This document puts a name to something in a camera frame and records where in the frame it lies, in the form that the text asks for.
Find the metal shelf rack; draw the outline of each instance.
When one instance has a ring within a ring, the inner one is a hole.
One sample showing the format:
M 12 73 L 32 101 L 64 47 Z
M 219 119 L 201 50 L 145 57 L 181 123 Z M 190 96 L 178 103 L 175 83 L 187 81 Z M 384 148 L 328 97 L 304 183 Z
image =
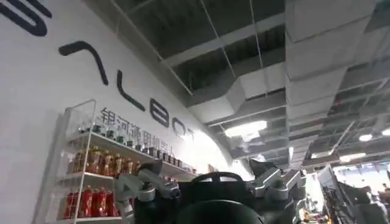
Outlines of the metal shelf rack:
M 95 121 L 96 101 L 88 100 L 65 110 L 60 119 L 60 125 L 55 134 L 55 144 L 50 152 L 49 162 L 46 165 L 43 185 L 40 190 L 40 198 L 37 202 L 37 211 L 34 223 L 50 224 L 76 224 L 76 223 L 119 223 L 121 217 L 79 217 L 81 208 L 81 196 L 87 186 L 92 189 L 104 187 L 113 191 L 113 177 L 87 172 L 87 159 L 92 146 L 109 150 L 111 153 L 119 153 L 123 157 L 130 158 L 140 163 L 152 162 L 154 157 L 137 151 L 112 139 L 101 136 L 92 131 L 80 133 L 81 123 L 89 121 L 87 130 L 92 130 Z M 82 161 L 75 163 L 77 152 L 83 150 L 85 156 Z M 163 162 L 162 175 L 172 176 L 179 181 L 190 181 L 196 175 L 189 171 Z M 70 193 L 78 193 L 75 197 L 74 210 L 70 219 L 64 219 L 66 198 Z

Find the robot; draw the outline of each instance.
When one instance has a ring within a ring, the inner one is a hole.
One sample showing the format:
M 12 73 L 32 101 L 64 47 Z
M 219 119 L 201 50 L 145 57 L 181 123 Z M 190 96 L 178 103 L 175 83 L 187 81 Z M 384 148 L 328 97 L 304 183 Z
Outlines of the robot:
M 159 177 L 162 164 L 143 164 L 136 175 L 115 178 L 115 203 L 123 224 L 299 222 L 297 211 L 306 195 L 306 178 L 299 170 L 284 172 L 272 164 L 251 161 L 253 181 L 245 182 L 235 173 L 213 172 L 172 183 Z

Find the pipe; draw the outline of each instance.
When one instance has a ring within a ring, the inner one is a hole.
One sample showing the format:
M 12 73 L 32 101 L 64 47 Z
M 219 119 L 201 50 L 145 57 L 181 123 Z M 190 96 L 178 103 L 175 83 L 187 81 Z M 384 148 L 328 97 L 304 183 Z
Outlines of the pipe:
M 214 34 L 215 34 L 215 37 L 218 39 L 219 43 L 221 44 L 221 49 L 222 49 L 222 51 L 223 51 L 223 53 L 224 53 L 224 55 L 225 55 L 225 58 L 226 58 L 227 63 L 228 63 L 228 65 L 229 65 L 229 68 L 230 68 L 230 70 L 232 71 L 233 77 L 234 77 L 234 78 L 237 78 L 236 73 L 235 73 L 234 70 L 233 70 L 233 66 L 232 66 L 232 64 L 230 63 L 230 60 L 229 60 L 229 58 L 228 58 L 228 56 L 227 56 L 227 54 L 226 54 L 226 50 L 225 50 L 224 44 L 223 44 L 222 40 L 220 39 L 220 37 L 219 37 L 219 35 L 218 35 L 218 33 L 217 33 L 217 30 L 215 29 L 215 26 L 214 26 L 214 24 L 213 24 L 213 21 L 211 20 L 210 15 L 208 14 L 206 5 L 205 5 L 205 3 L 203 2 L 203 0 L 200 0 L 200 3 L 202 4 L 203 9 L 205 10 L 205 13 L 206 13 L 208 22 L 210 23 L 211 27 L 213 28 L 213 32 L 214 32 Z
M 352 125 L 355 123 L 355 121 L 352 121 L 351 124 L 349 124 L 349 126 L 344 130 L 344 132 L 342 133 L 342 135 L 340 136 L 340 138 L 337 140 L 337 142 L 333 145 L 333 147 L 331 148 L 330 150 L 330 153 L 329 154 L 332 154 L 337 146 L 340 145 L 340 142 L 342 141 L 342 139 L 344 138 L 344 136 L 348 133 L 348 131 L 351 129 Z
M 252 14 L 252 25 L 255 29 L 255 37 L 256 37 L 256 45 L 257 45 L 257 52 L 258 52 L 258 57 L 260 59 L 260 66 L 261 66 L 261 69 L 264 68 L 263 66 L 263 59 L 261 57 L 261 50 L 260 50 L 260 42 L 258 40 L 258 35 L 257 35 L 257 27 L 256 27 L 256 23 L 255 23 L 255 14 L 254 14 L 254 8 L 253 8 L 253 0 L 249 0 L 249 5 L 250 5 L 250 13 Z M 269 92 L 269 82 L 268 82 L 268 76 L 267 76 L 267 69 L 264 69 L 264 82 L 266 84 L 266 97 L 268 97 L 268 92 Z
M 147 38 L 142 34 L 142 32 L 140 30 L 138 30 L 138 28 L 136 27 L 136 25 L 133 23 L 133 21 L 127 16 L 126 12 L 123 11 L 123 9 L 120 8 L 120 6 L 114 1 L 114 0 L 111 0 L 110 1 L 111 4 L 117 9 L 117 11 L 123 16 L 123 18 L 125 18 L 125 20 L 135 29 L 136 33 L 138 34 L 138 36 L 144 41 L 144 43 L 146 43 L 146 45 L 153 51 L 153 53 L 158 57 L 159 60 L 161 60 L 161 62 L 168 68 L 168 70 L 174 75 L 174 77 L 176 78 L 176 80 L 185 88 L 185 90 L 187 91 L 187 93 L 190 95 L 190 96 L 193 96 L 193 92 L 188 89 L 188 87 L 183 83 L 183 81 L 180 79 L 180 77 L 176 74 L 176 72 L 167 64 L 167 62 L 164 60 L 164 58 L 160 55 L 160 53 L 158 53 L 158 51 L 156 50 L 156 48 L 154 48 L 154 46 L 147 40 Z

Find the bottle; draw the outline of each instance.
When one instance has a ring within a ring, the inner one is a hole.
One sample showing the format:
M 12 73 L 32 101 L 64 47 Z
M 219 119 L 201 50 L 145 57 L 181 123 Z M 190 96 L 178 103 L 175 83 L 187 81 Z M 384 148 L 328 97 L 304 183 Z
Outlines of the bottle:
M 107 131 L 106 131 L 106 137 L 115 140 L 116 139 L 116 132 L 115 132 L 115 125 L 114 124 L 109 124 L 107 126 Z
M 141 151 L 142 150 L 142 146 L 140 145 L 140 141 L 138 140 L 138 138 L 136 138 L 135 141 L 136 141 L 135 150 Z
M 97 146 L 94 146 L 89 152 L 90 156 L 87 166 L 87 172 L 99 173 L 99 163 L 101 160 L 102 153 Z
M 92 216 L 92 190 L 91 186 L 88 185 L 87 188 L 82 192 L 81 201 L 80 201 L 80 218 L 87 218 Z
M 138 169 L 141 167 L 141 163 L 137 161 L 136 163 L 133 163 L 133 170 L 132 174 L 137 175 L 138 174 Z
M 90 132 L 91 128 L 93 129 L 94 122 L 92 122 L 92 117 L 87 118 L 86 121 L 83 123 L 84 125 L 80 126 L 80 133 Z
M 134 149 L 134 139 L 133 139 L 131 133 L 129 133 L 129 135 L 128 135 L 128 137 L 127 137 L 126 145 L 127 145 L 128 147 Z
M 102 136 L 105 136 L 105 125 L 104 121 L 101 117 L 97 117 L 96 120 L 93 122 L 92 131 L 100 134 Z
M 167 163 L 169 162 L 169 156 L 166 152 L 163 152 L 163 161 Z
M 104 152 L 104 160 L 101 170 L 101 175 L 105 176 L 111 176 L 113 173 L 113 166 L 112 166 L 112 155 L 108 150 Z
M 85 152 L 83 150 L 79 150 L 73 160 L 73 172 L 77 173 L 83 170 L 84 165 Z
M 164 159 L 163 158 L 163 151 L 157 150 L 157 159 Z
M 115 162 L 114 162 L 114 165 L 115 165 L 114 175 L 120 175 L 121 174 L 121 172 L 122 172 L 122 164 L 123 164 L 123 158 L 121 157 L 121 155 L 116 154 L 115 155 Z
M 107 216 L 109 217 L 120 216 L 119 211 L 115 206 L 114 193 L 112 191 L 107 191 L 107 199 L 105 202 L 107 207 Z
M 122 173 L 133 173 L 133 161 L 131 159 L 127 159 L 125 165 L 123 166 Z
M 65 212 L 63 215 L 63 219 L 70 219 L 72 217 L 72 209 L 73 209 L 72 205 L 73 205 L 73 192 L 71 189 L 71 192 L 66 196 L 66 205 L 65 205 Z
M 99 211 L 97 209 L 97 201 L 98 201 L 98 189 L 94 189 L 92 193 L 92 217 L 98 217 Z
M 176 163 L 176 159 L 173 156 L 169 156 L 169 163 L 174 165 Z
M 107 196 L 107 194 L 104 190 L 104 187 L 102 187 L 96 195 L 95 208 L 97 211 L 97 217 L 106 217 L 107 216 L 106 196 Z
M 119 127 L 119 128 L 118 128 L 117 136 L 116 136 L 116 141 L 117 141 L 118 143 L 121 143 L 121 144 L 126 145 L 126 142 L 127 142 L 127 133 L 126 133 L 126 131 L 125 131 L 122 127 Z
M 86 124 L 86 122 L 83 121 L 83 122 L 81 122 L 81 124 L 78 128 L 78 131 L 80 134 L 82 134 L 82 133 L 85 133 L 86 130 L 87 130 L 87 124 Z
M 149 154 L 149 148 L 147 147 L 147 143 L 144 142 L 142 145 L 142 153 Z

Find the red bottle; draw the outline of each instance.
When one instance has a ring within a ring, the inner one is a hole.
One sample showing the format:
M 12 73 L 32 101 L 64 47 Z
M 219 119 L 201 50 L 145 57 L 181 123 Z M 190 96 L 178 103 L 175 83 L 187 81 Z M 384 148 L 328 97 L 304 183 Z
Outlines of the red bottle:
M 97 217 L 106 217 L 107 216 L 107 207 L 106 207 L 106 196 L 104 187 L 101 188 L 101 190 L 96 194 L 96 201 L 95 201 L 95 211 Z
M 107 216 L 110 217 L 120 216 L 119 211 L 115 207 L 114 193 L 112 191 L 107 192 L 107 199 L 105 202 L 107 205 Z
M 92 217 L 92 195 L 91 186 L 88 185 L 81 195 L 79 218 Z
M 99 194 L 99 190 L 97 189 L 95 189 L 92 194 L 92 216 L 93 217 L 99 216 L 99 212 L 96 206 L 98 202 L 98 194 Z
M 70 192 L 66 196 L 66 206 L 63 219 L 70 219 L 74 215 L 74 210 L 76 210 L 76 201 L 78 193 Z

